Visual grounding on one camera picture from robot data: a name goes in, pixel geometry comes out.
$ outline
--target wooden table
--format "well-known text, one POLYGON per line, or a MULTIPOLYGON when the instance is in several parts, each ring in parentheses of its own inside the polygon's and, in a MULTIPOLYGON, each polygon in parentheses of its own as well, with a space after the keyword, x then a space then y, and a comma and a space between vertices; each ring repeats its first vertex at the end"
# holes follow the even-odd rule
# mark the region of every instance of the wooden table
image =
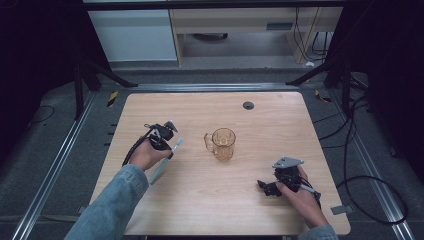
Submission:
MULTIPOLYGON (((322 193, 322 210, 336 233, 347 234, 345 214, 320 143, 300 93, 152 93, 128 97, 100 173, 92 201, 119 171, 134 142, 147 128, 172 119, 184 142, 130 220, 128 235, 294 235, 308 228, 284 197, 267 197, 256 180, 275 181, 271 167, 282 156, 305 161, 303 168, 322 193), (243 108, 254 103, 252 110, 243 108), (204 143, 205 133, 230 128, 235 152, 219 161, 204 143)), ((146 171, 151 176, 156 167, 146 171)))

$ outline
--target cable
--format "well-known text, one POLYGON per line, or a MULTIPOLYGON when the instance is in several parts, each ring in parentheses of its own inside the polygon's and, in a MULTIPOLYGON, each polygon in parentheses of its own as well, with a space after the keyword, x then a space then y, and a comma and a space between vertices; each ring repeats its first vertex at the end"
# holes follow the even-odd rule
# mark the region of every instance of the cable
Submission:
POLYGON ((325 38, 324 38, 324 48, 322 50, 317 50, 315 49, 315 43, 318 42, 318 36, 319 36, 319 32, 317 32, 315 34, 314 40, 312 41, 312 52, 315 55, 318 56, 326 56, 327 55, 327 38, 328 38, 328 32, 325 32, 325 38))
POLYGON ((384 180, 382 180, 382 179, 379 179, 379 178, 376 178, 376 177, 373 177, 373 176, 367 176, 367 175, 360 175, 360 176, 355 176, 355 177, 350 177, 350 178, 347 178, 347 143, 348 143, 348 141, 349 141, 349 135, 350 135, 350 132, 352 131, 352 129, 353 129, 353 124, 354 124, 354 113, 355 113, 355 110, 356 110, 356 104, 358 103, 358 102, 360 102, 360 101, 362 101, 362 100, 365 100, 365 96, 362 96, 362 97, 360 97, 358 100, 356 100, 354 103, 353 103, 353 106, 351 107, 351 109, 350 109, 350 116, 351 116, 351 118, 352 118, 352 121, 351 121, 351 123, 350 123, 350 127, 349 127, 349 130, 348 130, 348 133, 347 133, 347 135, 346 135, 346 140, 345 140, 345 146, 344 146, 344 153, 343 153, 343 181, 341 182, 341 183, 339 183, 338 185, 337 185, 337 188, 338 187, 340 187, 340 186, 342 186, 342 185, 344 185, 345 187, 346 187, 346 192, 347 192, 347 194, 348 194, 348 196, 349 196, 349 199, 352 201, 352 203, 361 211, 361 212, 363 212, 365 215, 367 215, 369 218, 371 218, 371 219, 373 219, 373 220, 375 220, 375 221, 377 221, 377 222, 379 222, 379 223, 382 223, 382 224, 385 224, 385 225, 394 225, 394 224, 399 224, 399 223, 402 223, 403 221, 405 221, 406 220, 406 218, 408 217, 408 214, 409 214, 409 209, 408 209, 408 206, 407 206, 407 204, 405 203, 405 201, 402 199, 402 196, 400 195, 400 193, 398 192, 398 191, 396 191, 396 189, 392 186, 392 185, 390 185, 388 182, 386 182, 386 181, 384 181, 384 180), (352 197, 352 194, 351 194, 351 192, 350 192, 350 190, 349 190, 349 185, 348 185, 348 182, 350 182, 350 181, 352 181, 352 180, 356 180, 356 179, 361 179, 361 178, 370 178, 370 179, 373 179, 373 180, 376 180, 376 181, 379 181, 379 182, 381 182, 381 183, 384 183, 384 184, 386 184, 389 188, 390 188, 390 190, 392 190, 396 195, 397 195, 397 197, 398 197, 398 199, 400 200, 400 202, 402 203, 402 206, 403 206, 403 210, 404 210, 404 212, 402 213, 403 214, 403 217, 401 218, 401 219, 399 219, 399 220, 397 220, 397 221, 385 221, 385 220, 382 220, 382 219, 379 219, 379 218, 377 218, 377 217, 375 217, 374 215, 372 215, 372 214, 370 214, 370 213, 368 213, 367 211, 365 211, 354 199, 353 199, 353 197, 352 197))
POLYGON ((319 120, 316 120, 316 121, 314 121, 314 122, 312 122, 312 123, 318 123, 318 122, 321 122, 321 121, 327 120, 327 119, 329 119, 329 118, 332 118, 332 117, 335 117, 335 116, 339 115, 340 113, 341 113, 341 112, 335 113, 335 114, 330 115, 330 116, 328 116, 328 117, 324 117, 324 118, 321 118, 321 119, 319 119, 319 120))
POLYGON ((315 201, 318 203, 318 206, 321 209, 321 201, 320 201, 320 199, 321 199, 321 193, 317 192, 314 189, 314 187, 312 187, 312 184, 310 182, 308 182, 308 180, 306 180, 302 176, 300 176, 300 179, 301 179, 301 185, 300 185, 300 187, 303 188, 303 189, 305 189, 306 191, 310 192, 314 196, 315 201))
MULTIPOLYGON (((349 139, 349 142, 347 143, 347 144, 349 144, 350 142, 352 142, 352 140, 355 138, 355 135, 356 135, 356 130, 355 130, 355 132, 352 134, 352 137, 349 139)), ((322 149, 330 149, 330 148, 339 148, 339 147, 344 147, 345 146, 345 144, 342 144, 342 145, 337 145, 337 146, 327 146, 327 147, 321 147, 322 149)))
POLYGON ((294 38, 294 41, 295 41, 297 47, 300 49, 300 52, 302 53, 303 58, 305 58, 308 61, 313 61, 313 62, 322 60, 322 58, 321 59, 315 59, 315 58, 311 58, 311 57, 308 56, 305 44, 304 44, 303 39, 302 39, 302 34, 300 33, 298 20, 299 20, 299 7, 296 7, 296 15, 295 15, 294 28, 293 28, 293 38, 294 38), (299 38, 300 38, 302 45, 299 45, 299 42, 296 39, 296 29, 299 33, 299 38))
POLYGON ((44 121, 46 121, 47 119, 49 119, 49 118, 51 118, 51 117, 53 116, 53 114, 54 114, 54 107, 49 106, 49 105, 44 105, 44 106, 40 106, 38 109, 40 109, 40 108, 50 108, 50 109, 52 110, 52 112, 51 112, 51 113, 50 113, 50 115, 49 115, 49 116, 47 116, 46 118, 41 119, 41 120, 37 120, 37 121, 31 121, 31 123, 40 123, 40 122, 44 122, 44 121))
POLYGON ((135 143, 134 145, 130 148, 130 150, 127 153, 127 156, 124 159, 124 162, 122 163, 122 166, 128 164, 128 162, 130 161, 131 156, 133 155, 134 151, 138 148, 138 146, 140 146, 144 140, 147 139, 147 136, 153 131, 153 128, 147 124, 144 124, 145 127, 149 127, 149 131, 146 132, 146 134, 144 134, 142 137, 140 137, 135 143))
MULTIPOLYGON (((356 110, 356 109, 358 109, 358 108, 360 108, 360 107, 363 107, 363 106, 367 106, 368 105, 368 103, 367 104, 363 104, 363 105, 360 105, 360 106, 358 106, 358 107, 355 107, 355 109, 354 110, 356 110)), ((324 140, 324 139, 327 139, 327 138, 329 138, 329 137, 332 137, 332 136, 334 136, 334 135, 336 135, 338 132, 340 132, 343 128, 344 128, 344 126, 346 126, 346 124, 349 122, 349 120, 351 119, 351 117, 348 117, 348 118, 346 118, 346 120, 345 120, 345 122, 343 123, 343 125, 342 126, 340 126, 336 131, 334 131, 333 133, 330 133, 330 134, 328 134, 327 136, 324 136, 324 137, 321 137, 321 138, 319 138, 319 140, 321 141, 321 140, 324 140)))

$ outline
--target denim sleeve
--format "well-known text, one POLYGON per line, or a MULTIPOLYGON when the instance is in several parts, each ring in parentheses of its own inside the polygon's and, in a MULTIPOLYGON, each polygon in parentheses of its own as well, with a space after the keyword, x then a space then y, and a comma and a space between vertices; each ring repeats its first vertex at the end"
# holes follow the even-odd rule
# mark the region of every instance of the denim sleeve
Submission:
POLYGON ((300 234, 297 237, 299 240, 338 240, 339 238, 334 232, 331 225, 312 228, 311 230, 300 234))
POLYGON ((65 239, 121 239, 148 188, 144 172, 134 165, 125 165, 84 210, 65 239))

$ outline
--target hand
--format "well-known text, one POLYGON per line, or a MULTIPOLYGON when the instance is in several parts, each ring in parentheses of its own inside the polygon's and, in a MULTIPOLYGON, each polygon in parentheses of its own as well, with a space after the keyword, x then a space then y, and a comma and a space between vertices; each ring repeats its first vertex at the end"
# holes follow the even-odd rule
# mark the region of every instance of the hand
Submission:
POLYGON ((144 140, 132 154, 129 163, 136 165, 142 171, 153 167, 161 159, 171 155, 171 150, 158 151, 152 147, 148 139, 144 140))
MULTIPOLYGON (((308 180, 308 176, 305 171, 303 171, 303 168, 299 165, 297 168, 302 178, 308 180)), ((287 197, 292 206, 302 215, 309 228, 328 225, 327 219, 318 206, 315 197, 310 192, 300 188, 299 191, 295 193, 281 182, 277 182, 276 185, 280 192, 287 197)))

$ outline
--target small black circle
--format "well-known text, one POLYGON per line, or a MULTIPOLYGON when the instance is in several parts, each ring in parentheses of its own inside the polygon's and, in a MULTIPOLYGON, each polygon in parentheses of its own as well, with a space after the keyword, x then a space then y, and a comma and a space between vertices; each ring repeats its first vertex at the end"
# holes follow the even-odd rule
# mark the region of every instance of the small black circle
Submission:
POLYGON ((246 110, 252 110, 255 107, 255 104, 253 104, 252 102, 244 102, 243 107, 246 110))

